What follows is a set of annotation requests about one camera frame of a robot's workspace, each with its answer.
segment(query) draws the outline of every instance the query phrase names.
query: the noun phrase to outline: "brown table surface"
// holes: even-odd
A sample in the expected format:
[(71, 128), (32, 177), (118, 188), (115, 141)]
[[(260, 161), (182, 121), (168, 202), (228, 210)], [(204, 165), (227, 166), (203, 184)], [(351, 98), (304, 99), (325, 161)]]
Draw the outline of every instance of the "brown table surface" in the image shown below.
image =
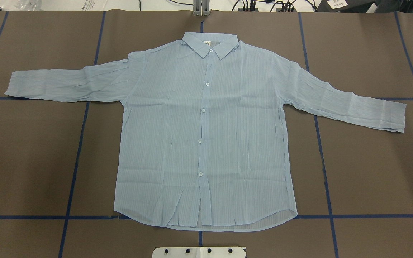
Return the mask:
[[(237, 34), (339, 90), (406, 103), (405, 133), (285, 106), (297, 218), (252, 233), (126, 219), (113, 211), (121, 104), (3, 93), (13, 71), (124, 59), (185, 31)], [(0, 257), (149, 258), (199, 245), (247, 247), (249, 258), (413, 257), (413, 14), (0, 13)]]

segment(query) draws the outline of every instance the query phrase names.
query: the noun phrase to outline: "light blue shirt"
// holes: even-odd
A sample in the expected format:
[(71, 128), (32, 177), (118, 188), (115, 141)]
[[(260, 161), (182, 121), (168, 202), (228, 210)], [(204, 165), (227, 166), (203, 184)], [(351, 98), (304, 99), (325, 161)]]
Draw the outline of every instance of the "light blue shirt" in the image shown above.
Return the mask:
[(397, 132), (406, 107), (336, 90), (235, 35), (191, 32), (81, 70), (14, 72), (5, 94), (120, 101), (114, 209), (144, 224), (202, 231), (264, 230), (297, 215), (283, 104)]

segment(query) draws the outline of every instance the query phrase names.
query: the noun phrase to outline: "long-sleeve button-up shirt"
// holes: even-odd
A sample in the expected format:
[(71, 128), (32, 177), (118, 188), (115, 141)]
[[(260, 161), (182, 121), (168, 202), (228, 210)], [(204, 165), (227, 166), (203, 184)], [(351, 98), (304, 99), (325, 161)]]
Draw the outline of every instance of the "long-sleeve button-up shirt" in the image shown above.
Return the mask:
[(115, 210), (202, 231), (263, 230), (297, 215), (283, 104), (398, 132), (406, 107), (336, 90), (235, 35), (190, 32), (120, 61), (14, 72), (6, 94), (120, 101)]

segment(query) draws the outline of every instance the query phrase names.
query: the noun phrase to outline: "shirt's right sleeve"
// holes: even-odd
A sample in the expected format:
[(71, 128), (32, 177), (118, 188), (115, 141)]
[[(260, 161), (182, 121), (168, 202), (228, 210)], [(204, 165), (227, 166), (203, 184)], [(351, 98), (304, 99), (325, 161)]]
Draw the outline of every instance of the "shirt's right sleeve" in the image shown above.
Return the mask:
[(136, 85), (144, 55), (86, 66), (79, 70), (49, 69), (13, 72), (6, 95), (62, 102), (122, 101)]
[(274, 67), (275, 90), (285, 104), (317, 116), (373, 129), (404, 132), (406, 104), (337, 90), (296, 62), (277, 55)]

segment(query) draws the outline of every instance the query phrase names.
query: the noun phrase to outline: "shirt front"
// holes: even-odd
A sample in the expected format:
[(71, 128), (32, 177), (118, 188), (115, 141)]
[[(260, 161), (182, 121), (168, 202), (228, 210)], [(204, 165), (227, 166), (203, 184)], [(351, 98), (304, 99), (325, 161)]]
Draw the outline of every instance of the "shirt front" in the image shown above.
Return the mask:
[(80, 70), (13, 72), (5, 94), (120, 101), (114, 209), (144, 224), (201, 231), (264, 230), (297, 215), (283, 104), (398, 132), (406, 107), (336, 90), (235, 35), (191, 32)]

